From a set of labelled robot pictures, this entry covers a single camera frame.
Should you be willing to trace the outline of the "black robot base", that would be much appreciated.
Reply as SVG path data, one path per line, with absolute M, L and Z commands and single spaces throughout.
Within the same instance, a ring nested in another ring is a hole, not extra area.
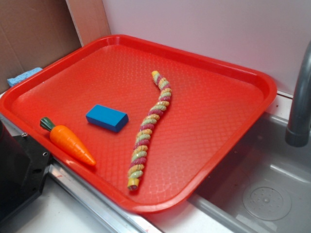
M 30 135 L 12 136 L 0 124 L 0 223 L 25 208 L 43 191 L 51 153 Z

